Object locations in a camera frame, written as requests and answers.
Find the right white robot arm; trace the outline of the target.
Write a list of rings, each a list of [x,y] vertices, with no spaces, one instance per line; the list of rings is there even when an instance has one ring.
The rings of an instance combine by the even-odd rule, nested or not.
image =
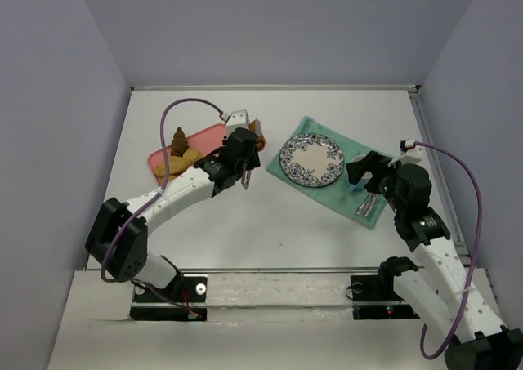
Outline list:
[[[424,322],[424,332],[444,338],[424,358],[442,356],[448,369],[517,369],[522,331],[509,328],[472,282],[473,268],[463,266],[447,226],[429,205],[432,183],[420,159],[420,149],[413,147],[397,158],[371,151],[346,165],[353,185],[371,175],[365,189],[385,198],[396,232],[415,257],[384,261],[379,287],[406,301]]]

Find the reddish-brown pastry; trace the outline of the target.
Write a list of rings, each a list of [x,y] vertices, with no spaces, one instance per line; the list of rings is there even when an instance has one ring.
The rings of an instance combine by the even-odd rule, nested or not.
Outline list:
[[[255,135],[257,136],[257,143],[256,143],[257,152],[263,151],[266,146],[266,138],[264,137],[263,132],[262,132],[261,121],[257,118],[253,119],[249,123],[249,130],[254,132]]]

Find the dark brown croissant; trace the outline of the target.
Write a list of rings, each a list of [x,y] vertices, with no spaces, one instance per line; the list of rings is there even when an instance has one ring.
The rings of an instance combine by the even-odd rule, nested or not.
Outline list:
[[[183,154],[189,149],[189,143],[182,127],[178,127],[173,134],[170,148],[171,156],[175,157],[182,157]]]

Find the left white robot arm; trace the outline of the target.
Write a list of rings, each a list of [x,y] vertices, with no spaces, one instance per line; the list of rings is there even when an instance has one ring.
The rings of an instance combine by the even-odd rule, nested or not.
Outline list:
[[[106,200],[85,243],[101,264],[107,283],[134,283],[173,304],[183,286],[182,272],[165,256],[152,254],[149,236],[192,205],[213,198],[236,182],[248,186],[251,170],[260,166],[258,136],[235,129],[222,147],[201,158],[166,187],[120,202]]]

